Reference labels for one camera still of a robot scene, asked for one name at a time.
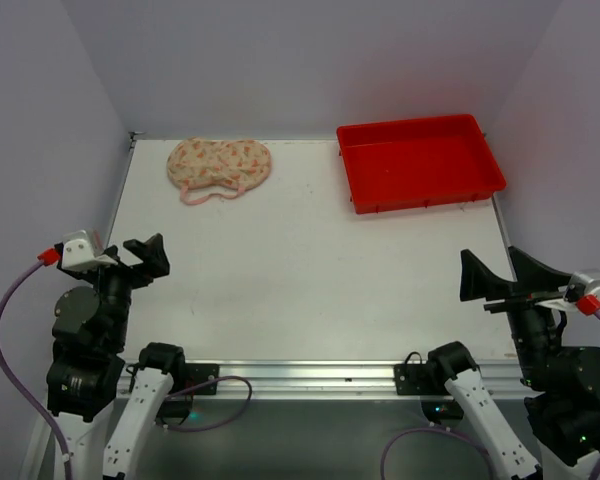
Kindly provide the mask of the floral mesh laundry bag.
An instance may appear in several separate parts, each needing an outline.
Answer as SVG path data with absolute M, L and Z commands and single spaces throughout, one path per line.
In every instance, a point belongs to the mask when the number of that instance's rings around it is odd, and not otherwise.
M 220 141 L 192 137 L 169 154 L 166 173 L 187 206 L 212 197 L 234 200 L 260 186 L 272 171 L 272 156 L 252 140 Z

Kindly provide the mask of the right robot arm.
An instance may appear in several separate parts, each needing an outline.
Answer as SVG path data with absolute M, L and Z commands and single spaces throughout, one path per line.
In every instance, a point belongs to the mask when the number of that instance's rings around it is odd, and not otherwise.
M 506 315 L 524 400 L 541 450 L 535 458 L 487 391 L 481 371 L 459 341 L 429 352 L 425 367 L 460 405 L 501 479 L 596 479 L 600 476 L 600 347 L 566 346 L 570 312 L 600 320 L 600 271 L 565 273 L 509 247 L 515 278 L 494 274 L 474 253 L 460 253 L 459 298 L 482 300 Z

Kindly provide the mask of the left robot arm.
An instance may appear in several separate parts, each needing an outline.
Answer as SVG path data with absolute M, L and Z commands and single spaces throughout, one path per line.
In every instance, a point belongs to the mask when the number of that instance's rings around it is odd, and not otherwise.
M 137 263 L 92 231 L 69 234 L 43 260 L 81 281 L 54 307 L 46 415 L 56 437 L 56 465 L 68 479 L 133 479 L 160 406 L 184 383 L 181 347 L 152 342 L 142 349 L 130 397 L 114 431 L 107 430 L 125 368 L 132 293 L 170 273 L 161 234 L 126 240 Z

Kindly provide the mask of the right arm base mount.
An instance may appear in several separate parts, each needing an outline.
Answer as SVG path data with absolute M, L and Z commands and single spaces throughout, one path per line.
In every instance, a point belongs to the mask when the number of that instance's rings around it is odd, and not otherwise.
M 448 396 L 445 373 L 437 360 L 424 360 L 417 351 L 393 366 L 393 380 L 398 396 Z

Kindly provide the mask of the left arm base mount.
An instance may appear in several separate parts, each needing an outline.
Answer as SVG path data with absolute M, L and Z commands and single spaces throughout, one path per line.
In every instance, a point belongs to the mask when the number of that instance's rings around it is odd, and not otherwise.
M 125 376 L 129 380 L 127 387 L 122 387 L 120 392 L 131 393 L 136 383 L 138 367 L 136 364 L 128 364 L 125 367 Z M 215 363 L 187 363 L 185 373 L 181 374 L 175 381 L 170 394 L 184 390 L 185 388 L 201 385 L 204 382 L 218 378 L 220 366 Z

